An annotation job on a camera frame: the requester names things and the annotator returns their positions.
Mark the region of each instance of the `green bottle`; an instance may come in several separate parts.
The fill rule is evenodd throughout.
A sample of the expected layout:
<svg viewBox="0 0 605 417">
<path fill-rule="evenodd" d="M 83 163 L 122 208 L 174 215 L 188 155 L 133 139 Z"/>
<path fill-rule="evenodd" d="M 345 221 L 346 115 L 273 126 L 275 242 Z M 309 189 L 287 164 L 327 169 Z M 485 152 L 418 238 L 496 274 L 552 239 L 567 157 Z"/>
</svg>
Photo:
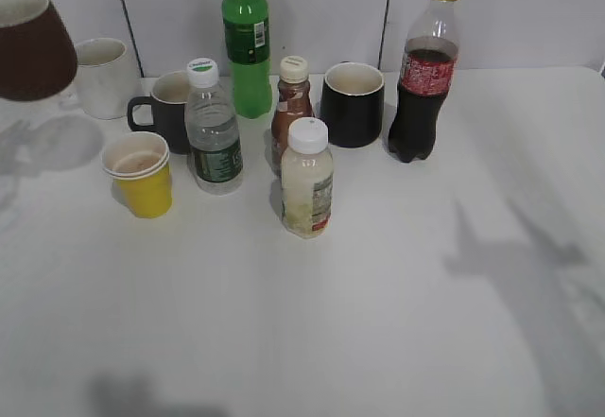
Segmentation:
<svg viewBox="0 0 605 417">
<path fill-rule="evenodd" d="M 238 114 L 253 119 L 271 109 L 267 0 L 223 0 L 222 13 L 233 104 Z"/>
</svg>

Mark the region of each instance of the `white mug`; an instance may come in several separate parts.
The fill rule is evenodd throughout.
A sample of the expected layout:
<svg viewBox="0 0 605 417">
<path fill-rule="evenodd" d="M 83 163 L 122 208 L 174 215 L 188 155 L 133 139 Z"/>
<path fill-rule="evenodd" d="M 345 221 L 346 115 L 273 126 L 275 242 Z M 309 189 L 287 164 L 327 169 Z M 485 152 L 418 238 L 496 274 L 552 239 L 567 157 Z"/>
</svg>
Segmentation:
<svg viewBox="0 0 605 417">
<path fill-rule="evenodd" d="M 74 80 L 80 107 L 97 119 L 126 114 L 131 98 L 143 93 L 136 61 L 126 44 L 99 38 L 76 44 L 78 73 Z"/>
</svg>

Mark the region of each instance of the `small bottle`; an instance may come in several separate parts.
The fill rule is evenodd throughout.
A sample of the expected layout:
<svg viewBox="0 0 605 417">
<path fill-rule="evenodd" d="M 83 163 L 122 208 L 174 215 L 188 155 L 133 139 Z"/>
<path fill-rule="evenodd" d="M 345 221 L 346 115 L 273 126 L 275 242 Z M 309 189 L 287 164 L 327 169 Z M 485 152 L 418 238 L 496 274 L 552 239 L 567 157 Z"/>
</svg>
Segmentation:
<svg viewBox="0 0 605 417">
<path fill-rule="evenodd" d="M 187 65 L 191 92 L 185 127 L 199 188 L 214 195 L 233 192 L 242 183 L 242 154 L 235 112 L 218 84 L 216 62 L 198 58 Z"/>
<path fill-rule="evenodd" d="M 287 133 L 301 117 L 314 117 L 309 99 L 309 65 L 298 56 L 288 56 L 280 63 L 280 82 L 277 85 L 279 102 L 271 123 L 273 170 L 279 175 L 282 155 L 287 148 Z"/>
<path fill-rule="evenodd" d="M 328 128 L 303 117 L 290 125 L 282 156 L 282 207 L 286 228 L 303 238 L 320 235 L 330 219 L 334 164 Z"/>
</svg>

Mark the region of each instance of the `bottle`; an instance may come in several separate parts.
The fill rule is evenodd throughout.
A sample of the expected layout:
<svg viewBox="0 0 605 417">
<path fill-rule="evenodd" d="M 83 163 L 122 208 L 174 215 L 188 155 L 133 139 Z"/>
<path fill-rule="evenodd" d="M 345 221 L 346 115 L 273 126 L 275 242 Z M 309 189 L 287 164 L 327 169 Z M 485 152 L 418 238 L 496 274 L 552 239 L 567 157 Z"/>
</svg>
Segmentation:
<svg viewBox="0 0 605 417">
<path fill-rule="evenodd" d="M 405 163 L 426 159 L 435 145 L 437 115 L 458 59 L 456 1 L 430 0 L 407 35 L 397 114 L 389 131 L 389 151 Z"/>
<path fill-rule="evenodd" d="M 242 182 L 242 154 L 235 112 L 218 84 L 216 62 L 198 58 L 187 65 L 191 91 L 185 128 L 199 188 L 214 195 L 233 192 Z"/>
<path fill-rule="evenodd" d="M 320 235 L 330 219 L 334 165 L 328 128 L 302 117 L 290 125 L 282 156 L 282 207 L 286 228 L 303 238 Z"/>
<path fill-rule="evenodd" d="M 267 0 L 223 0 L 222 14 L 235 110 L 253 119 L 272 102 Z"/>
<path fill-rule="evenodd" d="M 287 148 L 290 124 L 301 117 L 314 117 L 309 98 L 309 65 L 299 56 L 288 56 L 280 63 L 280 82 L 277 85 L 279 102 L 271 122 L 273 170 L 279 175 L 282 154 Z"/>
</svg>

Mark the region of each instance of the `white bottle cap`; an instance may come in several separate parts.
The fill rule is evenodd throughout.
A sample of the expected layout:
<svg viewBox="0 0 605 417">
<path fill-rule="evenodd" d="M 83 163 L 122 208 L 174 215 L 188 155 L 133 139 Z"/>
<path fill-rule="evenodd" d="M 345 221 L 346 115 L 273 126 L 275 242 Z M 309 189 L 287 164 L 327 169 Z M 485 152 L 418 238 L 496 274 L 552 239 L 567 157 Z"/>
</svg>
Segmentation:
<svg viewBox="0 0 605 417">
<path fill-rule="evenodd" d="M 321 119 L 301 117 L 290 124 L 287 145 L 300 154 L 319 154 L 328 147 L 328 127 Z"/>
<path fill-rule="evenodd" d="M 280 78 L 286 83 L 302 83 L 309 78 L 309 64 L 300 56 L 286 56 L 280 62 Z"/>
<path fill-rule="evenodd" d="M 211 88 L 218 84 L 218 66 L 208 58 L 197 58 L 187 64 L 189 83 L 196 88 Z"/>
</svg>

